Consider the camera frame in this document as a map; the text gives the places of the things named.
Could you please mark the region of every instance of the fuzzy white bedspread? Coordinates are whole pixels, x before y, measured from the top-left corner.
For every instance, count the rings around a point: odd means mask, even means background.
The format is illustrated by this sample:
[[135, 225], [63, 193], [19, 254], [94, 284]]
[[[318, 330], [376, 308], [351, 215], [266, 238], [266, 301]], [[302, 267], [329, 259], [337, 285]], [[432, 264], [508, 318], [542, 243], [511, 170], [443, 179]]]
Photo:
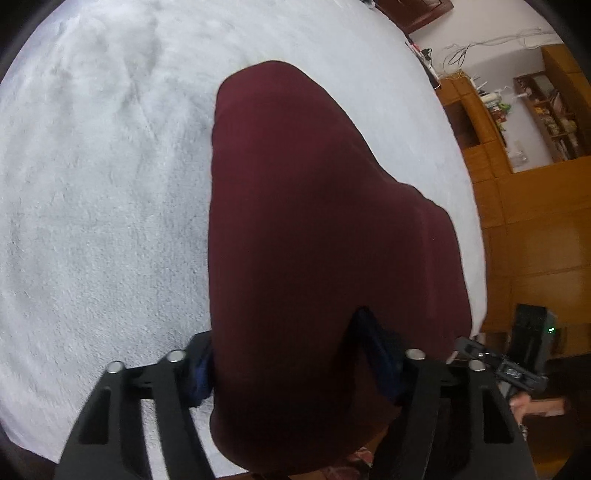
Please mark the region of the fuzzy white bedspread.
[[[404, 40], [359, 0], [66, 0], [37, 29], [0, 85], [0, 421], [13, 441], [57, 461], [109, 361], [155, 362], [209, 327], [215, 95], [264, 60], [322, 85], [382, 166], [450, 213], [478, 330], [471, 183]], [[199, 432], [230, 475], [210, 408]]]

